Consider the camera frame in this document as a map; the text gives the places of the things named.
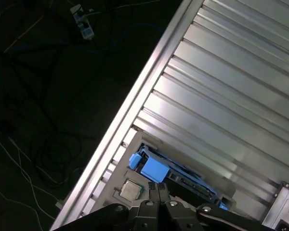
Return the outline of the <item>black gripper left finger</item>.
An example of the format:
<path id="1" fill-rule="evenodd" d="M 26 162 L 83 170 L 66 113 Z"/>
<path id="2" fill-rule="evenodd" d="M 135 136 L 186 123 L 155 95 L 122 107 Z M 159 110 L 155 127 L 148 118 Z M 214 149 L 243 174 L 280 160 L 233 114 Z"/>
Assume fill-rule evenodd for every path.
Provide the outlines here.
<path id="1" fill-rule="evenodd" d="M 165 183 L 148 183 L 149 198 L 136 200 L 131 208 L 107 205 L 57 228 L 57 231 L 145 231 L 158 229 L 159 207 L 168 200 Z"/>

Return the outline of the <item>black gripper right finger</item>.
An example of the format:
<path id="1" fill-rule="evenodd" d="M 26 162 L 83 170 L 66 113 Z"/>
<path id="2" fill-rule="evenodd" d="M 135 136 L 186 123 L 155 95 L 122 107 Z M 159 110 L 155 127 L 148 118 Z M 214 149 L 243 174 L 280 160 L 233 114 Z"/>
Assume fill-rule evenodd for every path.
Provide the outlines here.
<path id="1" fill-rule="evenodd" d="M 160 218 L 163 231 L 263 231 L 265 226 L 216 207 L 201 204 L 195 210 L 182 202 L 172 200 L 165 183 L 158 184 L 160 204 L 164 218 Z"/>

